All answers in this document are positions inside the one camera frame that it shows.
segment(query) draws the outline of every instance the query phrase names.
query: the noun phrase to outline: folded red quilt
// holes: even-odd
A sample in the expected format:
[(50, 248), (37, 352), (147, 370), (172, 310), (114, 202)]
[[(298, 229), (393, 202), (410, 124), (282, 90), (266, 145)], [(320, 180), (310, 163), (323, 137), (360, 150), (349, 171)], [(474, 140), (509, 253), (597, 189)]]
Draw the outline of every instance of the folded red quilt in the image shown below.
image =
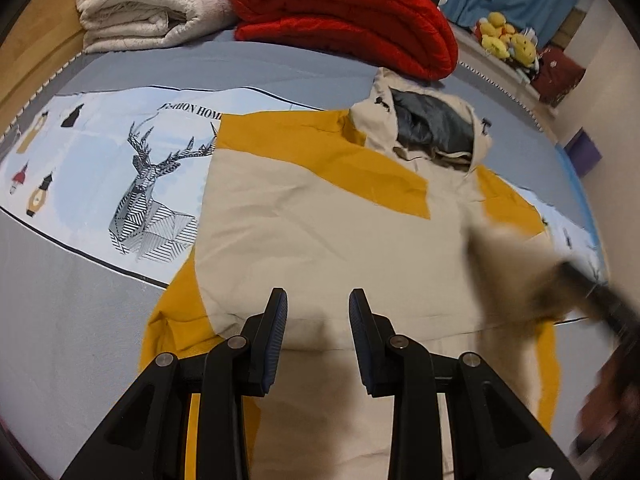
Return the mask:
[(441, 79), (458, 44), (431, 0), (235, 0), (236, 40), (350, 54), (422, 79)]

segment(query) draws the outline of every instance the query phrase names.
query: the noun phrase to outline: black pendant lamp print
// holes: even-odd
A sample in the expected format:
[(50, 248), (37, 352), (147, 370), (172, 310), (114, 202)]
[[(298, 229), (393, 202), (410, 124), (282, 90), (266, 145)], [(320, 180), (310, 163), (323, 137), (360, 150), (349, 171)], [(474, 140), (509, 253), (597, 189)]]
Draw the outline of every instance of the black pendant lamp print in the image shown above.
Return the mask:
[(82, 108), (83, 106), (84, 104), (78, 105), (76, 109), (69, 114), (69, 117), (62, 121), (62, 124), (60, 124), (60, 126), (62, 128), (73, 128), (74, 124), (76, 124), (76, 121), (78, 120), (78, 116), (80, 115), (80, 108)]

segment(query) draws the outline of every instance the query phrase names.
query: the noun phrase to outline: deer print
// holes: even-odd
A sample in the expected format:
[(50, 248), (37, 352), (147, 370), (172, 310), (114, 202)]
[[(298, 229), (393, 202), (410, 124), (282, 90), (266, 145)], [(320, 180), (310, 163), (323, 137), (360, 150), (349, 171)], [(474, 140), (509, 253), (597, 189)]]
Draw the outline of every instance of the deer print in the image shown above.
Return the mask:
[(132, 163), (138, 174), (120, 200), (109, 231), (111, 241), (123, 254), (135, 252), (139, 258), (170, 261), (194, 243), (197, 221), (191, 215), (156, 202), (154, 186), (158, 178), (180, 168), (180, 160), (211, 155), (218, 133), (211, 123), (213, 137), (207, 144), (194, 150), (191, 137), (186, 148), (169, 153), (165, 160), (153, 164), (147, 142), (153, 127), (140, 136), (140, 128), (146, 121), (137, 127), (133, 123), (129, 129), (127, 141), (136, 150)]

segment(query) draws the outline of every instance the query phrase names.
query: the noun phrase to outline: purple object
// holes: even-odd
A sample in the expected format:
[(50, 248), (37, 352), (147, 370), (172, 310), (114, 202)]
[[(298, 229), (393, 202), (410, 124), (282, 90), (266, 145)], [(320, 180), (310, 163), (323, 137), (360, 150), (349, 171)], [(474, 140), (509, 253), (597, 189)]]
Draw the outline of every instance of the purple object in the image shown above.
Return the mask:
[(567, 143), (564, 150), (580, 178), (589, 173), (602, 158), (591, 137), (582, 128)]

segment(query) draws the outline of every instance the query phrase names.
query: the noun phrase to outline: mattress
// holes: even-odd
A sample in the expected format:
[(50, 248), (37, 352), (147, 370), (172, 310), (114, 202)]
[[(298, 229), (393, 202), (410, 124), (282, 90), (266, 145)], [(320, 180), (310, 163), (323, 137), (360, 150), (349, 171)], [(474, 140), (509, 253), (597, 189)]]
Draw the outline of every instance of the mattress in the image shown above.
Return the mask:
[[(29, 129), (53, 97), (148, 87), (243, 89), (243, 96), (257, 93), (284, 107), (348, 108), (368, 96), (376, 70), (321, 52), (235, 43), (230, 30), (178, 48), (79, 56), (26, 106), (0, 144), (0, 158), (17, 129)], [(488, 167), (595, 235), (566, 157), (526, 110), (464, 66), (436, 88), (491, 120)], [(96, 200), (102, 191), (86, 193)], [(0, 210), (0, 233), (0, 417), (58, 478), (135, 379), (142, 332), (170, 279), (114, 266), (78, 250), (72, 239), (34, 229), (7, 207)]]

